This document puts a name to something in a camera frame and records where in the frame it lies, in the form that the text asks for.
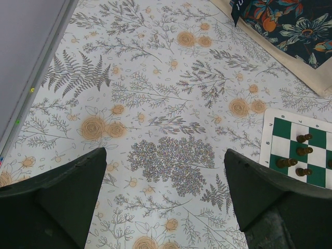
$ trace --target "orange flower print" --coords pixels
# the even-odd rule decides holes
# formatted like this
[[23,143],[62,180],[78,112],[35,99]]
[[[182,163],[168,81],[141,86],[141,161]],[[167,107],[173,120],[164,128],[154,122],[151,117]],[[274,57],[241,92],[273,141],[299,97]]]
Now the orange flower print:
[[113,115],[120,115],[125,108],[122,105],[116,105],[111,109]]
[[178,44],[182,47],[192,47],[195,44],[195,36],[187,31],[183,31],[177,35]]
[[255,100],[251,103],[251,110],[255,113],[263,113],[266,110],[266,104],[262,100]]
[[21,162],[23,168],[30,168],[35,165],[36,158],[34,157],[25,157],[25,159]]
[[177,225],[178,225],[178,222],[176,219],[170,219],[170,220],[167,220],[165,227],[166,227],[167,231],[174,231],[174,230],[176,230]]
[[210,29],[210,25],[208,23],[202,23],[201,25],[201,30],[209,30]]
[[157,248],[158,244],[154,239],[143,236],[135,241],[132,249],[157,249]]
[[97,31],[93,31],[93,32],[90,32],[90,35],[91,36],[96,36],[96,35],[99,35],[99,33],[97,33]]
[[116,171],[119,171],[118,170],[118,167],[119,167],[119,164],[117,163],[117,162],[115,162],[115,163],[110,163],[110,164],[108,164],[107,166],[106,166],[106,170],[107,171],[113,171],[113,170],[116,170]]
[[234,99],[229,104],[229,110],[233,116],[243,118],[248,115],[249,106],[243,99]]
[[111,137],[121,137],[125,129],[121,123],[112,123],[105,126],[105,132]]
[[82,124],[82,136],[87,140],[98,140],[102,137],[105,123],[100,118],[92,117]]
[[202,47],[204,47],[204,48],[208,48],[208,47],[211,46],[212,40],[209,37],[207,37],[207,36],[202,36],[202,37],[198,38],[197,43],[199,45],[201,45]]
[[256,93],[256,92],[258,92],[258,86],[257,85],[250,85],[249,86],[249,92],[250,93]]

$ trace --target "floral fabric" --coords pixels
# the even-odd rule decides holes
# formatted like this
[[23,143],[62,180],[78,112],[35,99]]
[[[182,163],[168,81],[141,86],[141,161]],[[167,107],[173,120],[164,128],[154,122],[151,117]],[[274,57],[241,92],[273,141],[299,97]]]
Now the floral fabric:
[[277,48],[313,68],[332,56],[330,0],[251,0],[242,18]]
[[332,121],[208,1],[79,0],[0,187],[105,147],[86,249],[245,249],[224,154],[259,160],[270,107]]

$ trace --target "orange rose print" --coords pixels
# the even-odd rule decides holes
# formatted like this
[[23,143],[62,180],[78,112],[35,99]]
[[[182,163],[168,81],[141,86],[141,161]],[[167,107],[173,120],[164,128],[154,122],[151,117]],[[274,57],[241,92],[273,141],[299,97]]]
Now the orange rose print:
[[100,118],[88,118],[82,124],[82,136],[88,140],[98,140],[101,138],[105,123]]
[[166,243],[162,249],[180,249],[177,244],[168,242]]
[[121,123],[112,123],[105,126],[105,132],[111,137],[121,137],[125,129]]
[[36,158],[34,157],[25,157],[25,159],[21,162],[23,168],[29,168],[35,165]]
[[251,110],[255,113],[263,113],[266,110],[266,104],[262,100],[255,100],[251,104]]
[[113,107],[113,109],[111,109],[111,111],[112,111],[112,114],[119,115],[119,114],[123,113],[124,109],[125,108],[122,105],[116,105]]
[[138,238],[133,245],[133,249],[157,249],[157,248],[158,248],[157,242],[154,239],[145,236]]
[[184,31],[178,34],[177,41],[182,47],[192,47],[195,44],[195,37],[192,33]]
[[210,25],[208,23],[202,23],[201,25],[201,30],[209,30],[210,29]]
[[166,223],[166,230],[167,231],[173,231],[177,228],[178,222],[176,219],[170,219]]
[[232,112],[233,116],[243,118],[248,115],[249,107],[245,100],[234,99],[229,104],[229,110]]
[[258,92],[258,86],[256,86],[256,85],[249,86],[249,92],[250,93],[256,93],[256,92]]
[[208,48],[212,44],[211,39],[207,36],[199,37],[197,42],[199,45],[201,45],[204,48]]

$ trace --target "wooden chess piece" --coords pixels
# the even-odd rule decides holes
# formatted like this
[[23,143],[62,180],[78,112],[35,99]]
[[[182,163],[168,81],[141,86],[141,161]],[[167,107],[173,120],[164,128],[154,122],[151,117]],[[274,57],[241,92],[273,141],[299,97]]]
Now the wooden chess piece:
[[299,135],[296,137],[296,141],[299,143],[304,143],[307,140],[312,139],[312,135],[311,134],[306,134],[306,135]]
[[295,173],[296,173],[298,176],[312,175],[312,170],[311,170],[311,169],[297,168],[297,169],[295,170]]
[[297,148],[296,154],[299,156],[305,156],[306,154],[313,153],[313,149],[311,147],[308,148]]
[[297,160],[296,159],[293,159],[293,158],[289,158],[289,159],[279,159],[277,162],[276,162],[276,166],[279,168],[279,169],[282,169],[284,167],[291,167],[291,166],[294,166],[297,164]]

